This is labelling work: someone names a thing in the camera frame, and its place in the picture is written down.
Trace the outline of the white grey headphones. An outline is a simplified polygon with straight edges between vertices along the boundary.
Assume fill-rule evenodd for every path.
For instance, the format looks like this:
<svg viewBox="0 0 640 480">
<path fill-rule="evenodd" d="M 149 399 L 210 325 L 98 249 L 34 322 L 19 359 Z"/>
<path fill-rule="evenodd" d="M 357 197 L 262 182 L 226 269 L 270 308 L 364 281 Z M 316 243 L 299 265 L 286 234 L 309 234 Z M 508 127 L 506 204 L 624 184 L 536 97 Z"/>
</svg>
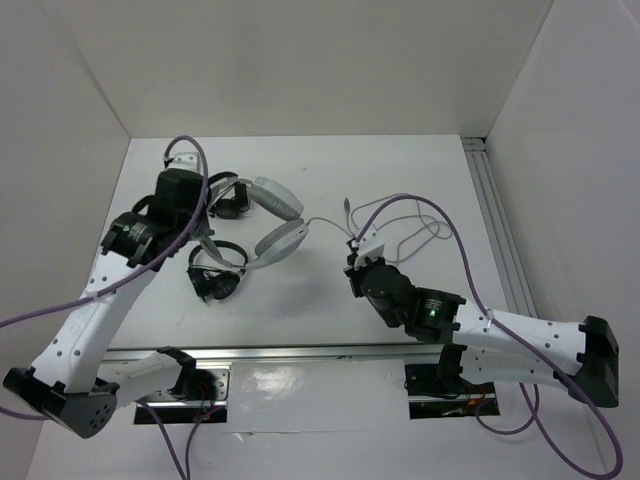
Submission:
<svg viewBox="0 0 640 480">
<path fill-rule="evenodd" d="M 256 205 L 281 221 L 255 245 L 254 256 L 246 264 L 248 270 L 266 268 L 291 255 L 308 235 L 308 225 L 302 218 L 304 206 L 274 180 L 261 176 L 240 180 L 248 186 L 249 208 Z"/>
</svg>

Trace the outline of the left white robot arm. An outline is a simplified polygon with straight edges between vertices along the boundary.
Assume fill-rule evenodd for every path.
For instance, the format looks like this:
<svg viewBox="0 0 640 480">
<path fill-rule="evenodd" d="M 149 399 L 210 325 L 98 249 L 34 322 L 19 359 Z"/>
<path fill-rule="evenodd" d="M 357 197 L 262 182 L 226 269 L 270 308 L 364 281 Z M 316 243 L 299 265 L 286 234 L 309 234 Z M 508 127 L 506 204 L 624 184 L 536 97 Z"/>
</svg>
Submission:
<svg viewBox="0 0 640 480">
<path fill-rule="evenodd" d="M 159 347 L 141 360 L 108 367 L 115 334 L 166 257 L 205 220 L 207 180 L 170 168 L 143 201 L 112 223 L 81 298 L 44 351 L 28 367 L 12 367 L 3 386 L 35 412 L 83 439 L 98 434 L 116 409 L 154 392 L 176 399 L 196 390 L 203 372 L 186 352 Z"/>
</svg>

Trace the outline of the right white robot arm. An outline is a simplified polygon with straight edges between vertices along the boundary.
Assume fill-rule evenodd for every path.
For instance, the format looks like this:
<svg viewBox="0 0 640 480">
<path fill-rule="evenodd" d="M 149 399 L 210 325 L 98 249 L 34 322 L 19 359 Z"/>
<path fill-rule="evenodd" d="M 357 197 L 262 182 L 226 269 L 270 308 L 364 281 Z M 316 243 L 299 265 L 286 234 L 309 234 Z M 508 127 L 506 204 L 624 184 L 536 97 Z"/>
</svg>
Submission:
<svg viewBox="0 0 640 480">
<path fill-rule="evenodd" d="M 351 253 L 345 274 L 389 328 L 441 346 L 436 379 L 448 392 L 485 382 L 563 388 L 601 408 L 619 404 L 619 345 L 609 323 L 541 320 L 500 311 L 496 317 L 455 293 L 422 288 L 384 258 Z"/>
</svg>

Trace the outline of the black headphones far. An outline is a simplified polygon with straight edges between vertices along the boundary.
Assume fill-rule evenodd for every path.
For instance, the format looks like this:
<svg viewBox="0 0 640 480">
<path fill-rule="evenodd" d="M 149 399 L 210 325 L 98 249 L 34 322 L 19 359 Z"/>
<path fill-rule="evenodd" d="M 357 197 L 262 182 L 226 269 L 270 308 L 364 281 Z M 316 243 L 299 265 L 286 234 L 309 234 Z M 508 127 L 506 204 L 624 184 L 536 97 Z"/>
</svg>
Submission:
<svg viewBox="0 0 640 480">
<path fill-rule="evenodd" d="M 237 173 L 216 173 L 208 179 L 208 187 L 208 213 L 212 218 L 237 220 L 249 209 L 248 186 Z"/>
</svg>

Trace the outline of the black headphones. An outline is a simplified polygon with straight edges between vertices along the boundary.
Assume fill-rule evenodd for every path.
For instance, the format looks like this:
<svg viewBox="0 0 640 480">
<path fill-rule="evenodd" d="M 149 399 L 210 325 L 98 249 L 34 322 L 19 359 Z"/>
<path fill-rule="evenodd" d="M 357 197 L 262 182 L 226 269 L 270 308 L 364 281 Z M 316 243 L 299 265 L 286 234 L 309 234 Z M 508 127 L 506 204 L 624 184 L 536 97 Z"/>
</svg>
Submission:
<svg viewBox="0 0 640 480">
<path fill-rule="evenodd" d="M 216 173 L 208 179 L 208 187 L 208 213 L 212 218 L 237 220 L 249 209 L 248 186 L 237 173 Z"/>
<path fill-rule="evenodd" d="M 196 257 L 203 251 L 203 248 L 197 245 L 191 250 L 188 256 L 187 275 L 196 296 L 204 303 L 208 303 L 210 300 L 222 301 L 231 296 L 244 277 L 246 264 L 249 260 L 247 252 L 233 242 L 214 240 L 213 244 L 220 249 L 232 250 L 240 254 L 244 262 L 240 266 L 231 266 L 226 269 L 196 264 Z"/>
</svg>

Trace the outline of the black headphones near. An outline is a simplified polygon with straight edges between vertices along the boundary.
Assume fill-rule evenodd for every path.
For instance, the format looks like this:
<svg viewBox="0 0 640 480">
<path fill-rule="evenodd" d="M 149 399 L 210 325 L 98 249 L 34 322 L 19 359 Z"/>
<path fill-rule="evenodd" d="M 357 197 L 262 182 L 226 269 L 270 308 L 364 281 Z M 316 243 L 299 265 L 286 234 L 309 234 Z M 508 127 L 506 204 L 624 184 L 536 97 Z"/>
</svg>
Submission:
<svg viewBox="0 0 640 480">
<path fill-rule="evenodd" d="M 222 301 L 231 296 L 244 277 L 246 264 L 249 260 L 247 252 L 233 242 L 214 240 L 213 244 L 220 249 L 232 250 L 240 254 L 244 262 L 240 266 L 231 266 L 226 269 L 196 264 L 196 257 L 203 251 L 203 248 L 197 245 L 191 250 L 188 256 L 187 275 L 196 296 L 204 303 L 208 303 L 210 300 Z"/>
</svg>

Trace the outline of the aluminium rail front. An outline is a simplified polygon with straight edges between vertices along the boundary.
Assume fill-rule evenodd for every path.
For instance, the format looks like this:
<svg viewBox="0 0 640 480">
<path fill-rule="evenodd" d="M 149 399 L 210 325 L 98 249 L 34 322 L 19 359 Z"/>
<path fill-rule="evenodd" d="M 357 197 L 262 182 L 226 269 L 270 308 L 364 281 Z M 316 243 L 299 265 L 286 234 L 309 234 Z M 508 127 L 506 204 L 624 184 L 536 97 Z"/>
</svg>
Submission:
<svg viewBox="0 0 640 480">
<path fill-rule="evenodd" d="M 436 363 L 442 349 L 442 345 L 422 343 L 182 348 L 200 366 L 231 365 L 238 362 L 301 363 L 381 359 L 401 359 L 408 363 Z"/>
</svg>

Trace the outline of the aluminium rail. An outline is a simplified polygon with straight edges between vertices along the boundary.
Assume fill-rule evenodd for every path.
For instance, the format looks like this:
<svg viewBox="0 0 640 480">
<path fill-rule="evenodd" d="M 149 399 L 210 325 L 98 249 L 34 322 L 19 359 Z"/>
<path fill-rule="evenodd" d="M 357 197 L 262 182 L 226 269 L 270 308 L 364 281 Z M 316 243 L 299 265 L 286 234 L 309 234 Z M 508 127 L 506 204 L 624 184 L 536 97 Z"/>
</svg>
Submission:
<svg viewBox="0 0 640 480">
<path fill-rule="evenodd" d="M 472 182 L 479 201 L 489 242 L 510 311 L 537 316 L 515 239 L 482 138 L 461 139 Z"/>
<path fill-rule="evenodd" d="M 408 363 L 436 363 L 442 349 L 442 345 L 422 343 L 182 348 L 200 366 L 231 365 L 238 362 L 301 363 L 381 359 L 401 359 Z"/>
</svg>

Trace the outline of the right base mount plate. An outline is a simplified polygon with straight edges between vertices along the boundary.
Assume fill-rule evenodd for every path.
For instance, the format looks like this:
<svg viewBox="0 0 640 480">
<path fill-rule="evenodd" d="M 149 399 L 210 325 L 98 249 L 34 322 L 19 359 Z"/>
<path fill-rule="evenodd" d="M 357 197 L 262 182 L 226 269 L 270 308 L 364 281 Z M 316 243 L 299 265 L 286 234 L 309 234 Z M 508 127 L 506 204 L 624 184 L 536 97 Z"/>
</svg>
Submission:
<svg viewBox="0 0 640 480">
<path fill-rule="evenodd" d="M 493 383 L 474 385 L 454 378 L 436 376 L 436 364 L 406 364 L 404 388 L 411 420 L 499 416 L 500 408 Z"/>
</svg>

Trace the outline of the base mount plate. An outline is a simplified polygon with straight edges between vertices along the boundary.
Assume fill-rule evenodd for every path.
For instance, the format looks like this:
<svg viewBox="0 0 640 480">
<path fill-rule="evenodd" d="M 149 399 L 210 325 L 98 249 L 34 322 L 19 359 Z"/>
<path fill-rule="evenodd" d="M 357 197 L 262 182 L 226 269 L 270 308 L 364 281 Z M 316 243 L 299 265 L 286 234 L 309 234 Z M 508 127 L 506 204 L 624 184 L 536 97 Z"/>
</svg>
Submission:
<svg viewBox="0 0 640 480">
<path fill-rule="evenodd" d="M 474 385 L 454 378 L 436 376 L 436 364 L 406 364 L 404 388 L 411 420 L 499 416 L 500 408 L 493 383 Z"/>
<path fill-rule="evenodd" d="M 166 425 L 188 425 L 200 420 L 211 424 L 226 423 L 230 376 L 229 365 L 213 364 L 198 373 L 186 393 L 174 395 L 158 391 L 147 395 L 143 401 Z"/>
</svg>

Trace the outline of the aluminium rail right side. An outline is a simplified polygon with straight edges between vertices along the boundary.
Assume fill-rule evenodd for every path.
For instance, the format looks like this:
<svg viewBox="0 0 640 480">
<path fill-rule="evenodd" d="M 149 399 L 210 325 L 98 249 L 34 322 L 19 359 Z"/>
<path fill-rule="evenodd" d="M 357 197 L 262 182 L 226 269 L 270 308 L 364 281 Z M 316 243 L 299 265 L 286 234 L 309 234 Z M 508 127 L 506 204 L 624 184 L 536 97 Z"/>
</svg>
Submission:
<svg viewBox="0 0 640 480">
<path fill-rule="evenodd" d="M 510 311 L 537 316 L 515 239 L 482 138 L 461 139 L 472 182 L 479 201 L 489 242 Z"/>
</svg>

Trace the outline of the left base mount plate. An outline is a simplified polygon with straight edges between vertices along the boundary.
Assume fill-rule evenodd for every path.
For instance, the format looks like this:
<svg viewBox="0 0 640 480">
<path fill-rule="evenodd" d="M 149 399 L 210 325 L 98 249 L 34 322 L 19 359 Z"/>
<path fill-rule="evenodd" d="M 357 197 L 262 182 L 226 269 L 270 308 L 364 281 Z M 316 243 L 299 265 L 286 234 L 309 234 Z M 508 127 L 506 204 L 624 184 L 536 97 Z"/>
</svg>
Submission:
<svg viewBox="0 0 640 480">
<path fill-rule="evenodd" d="M 229 365 L 213 364 L 198 373 L 186 393 L 174 395 L 158 391 L 147 395 L 143 401 L 166 425 L 188 425 L 200 420 L 211 424 L 226 423 L 230 376 Z"/>
</svg>

